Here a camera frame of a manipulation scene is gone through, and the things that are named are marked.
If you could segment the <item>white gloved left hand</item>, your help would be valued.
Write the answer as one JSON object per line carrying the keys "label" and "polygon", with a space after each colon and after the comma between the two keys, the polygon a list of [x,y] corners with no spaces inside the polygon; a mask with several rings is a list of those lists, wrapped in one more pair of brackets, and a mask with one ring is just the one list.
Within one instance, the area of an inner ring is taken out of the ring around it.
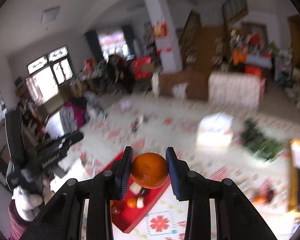
{"label": "white gloved left hand", "polygon": [[31,194],[20,186],[13,190],[12,199],[15,201],[17,213],[26,222],[33,221],[40,212],[39,206],[47,204],[55,194],[50,189],[50,181],[46,175],[42,175],[42,183],[42,195]]}

